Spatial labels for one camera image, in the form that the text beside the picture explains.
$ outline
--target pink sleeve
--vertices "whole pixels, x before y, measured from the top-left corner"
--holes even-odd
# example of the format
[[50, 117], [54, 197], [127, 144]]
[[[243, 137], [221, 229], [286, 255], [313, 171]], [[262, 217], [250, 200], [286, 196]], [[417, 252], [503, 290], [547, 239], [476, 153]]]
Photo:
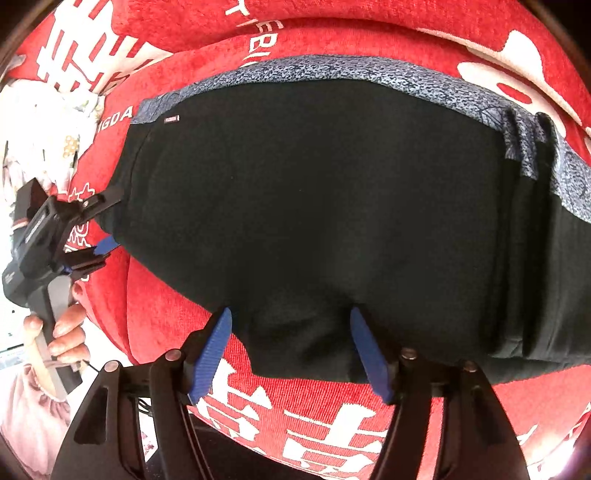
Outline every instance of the pink sleeve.
[[49, 480], [70, 426], [70, 406], [52, 400], [31, 365], [17, 375], [0, 432], [34, 480]]

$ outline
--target folded clothing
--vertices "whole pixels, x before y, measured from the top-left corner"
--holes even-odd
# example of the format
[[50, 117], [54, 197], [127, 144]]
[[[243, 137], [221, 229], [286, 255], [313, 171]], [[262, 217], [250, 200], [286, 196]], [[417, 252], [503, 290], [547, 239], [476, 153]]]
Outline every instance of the folded clothing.
[[59, 93], [44, 82], [15, 80], [0, 92], [2, 200], [12, 214], [16, 193], [37, 178], [46, 191], [65, 193], [76, 160], [92, 145], [103, 96], [77, 89]]

